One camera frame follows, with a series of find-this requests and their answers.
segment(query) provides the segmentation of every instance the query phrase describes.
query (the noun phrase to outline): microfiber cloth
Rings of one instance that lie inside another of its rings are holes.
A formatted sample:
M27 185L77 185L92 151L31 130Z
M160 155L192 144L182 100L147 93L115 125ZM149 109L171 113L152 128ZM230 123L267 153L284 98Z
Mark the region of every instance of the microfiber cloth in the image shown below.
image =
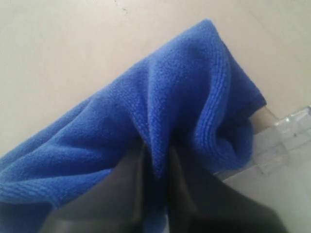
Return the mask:
M170 139L211 172L240 168L252 153L249 117L265 104L204 20L0 159L0 232L38 232L51 210L104 179L138 137L157 187L146 232L161 232Z

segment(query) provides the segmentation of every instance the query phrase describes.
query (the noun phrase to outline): towel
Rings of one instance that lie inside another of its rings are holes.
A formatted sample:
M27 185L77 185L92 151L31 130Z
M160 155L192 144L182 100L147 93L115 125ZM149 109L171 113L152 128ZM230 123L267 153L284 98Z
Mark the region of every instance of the towel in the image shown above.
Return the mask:
M170 139L211 172L241 168L252 153L249 117L265 104L204 20L0 159L0 232L38 232L50 211L104 179L137 137L153 162L146 232L161 232Z

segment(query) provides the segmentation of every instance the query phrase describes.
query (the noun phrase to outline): black object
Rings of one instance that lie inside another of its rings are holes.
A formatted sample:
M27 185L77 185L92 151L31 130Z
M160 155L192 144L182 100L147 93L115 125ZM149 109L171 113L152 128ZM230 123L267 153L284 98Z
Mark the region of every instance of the black object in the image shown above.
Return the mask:
M184 146L170 149L171 233L286 233L278 216L201 167ZM40 233L142 233L150 155L136 143L101 183L54 211Z

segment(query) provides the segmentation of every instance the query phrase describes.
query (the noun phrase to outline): beige wall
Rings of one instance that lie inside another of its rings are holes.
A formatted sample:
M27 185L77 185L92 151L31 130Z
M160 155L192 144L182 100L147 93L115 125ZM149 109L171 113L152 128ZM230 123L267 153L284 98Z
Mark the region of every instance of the beige wall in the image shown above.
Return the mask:
M204 18L267 98L266 127L311 103L308 0L1 0L0 154Z

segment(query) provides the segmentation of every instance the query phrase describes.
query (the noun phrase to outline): black plastic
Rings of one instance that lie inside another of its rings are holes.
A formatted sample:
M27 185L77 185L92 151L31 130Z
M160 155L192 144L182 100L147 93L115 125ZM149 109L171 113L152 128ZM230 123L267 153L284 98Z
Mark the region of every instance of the black plastic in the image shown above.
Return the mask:
M142 233L151 156L137 142L102 182L54 211L40 233ZM275 212L223 184L182 145L169 152L171 233L286 233Z

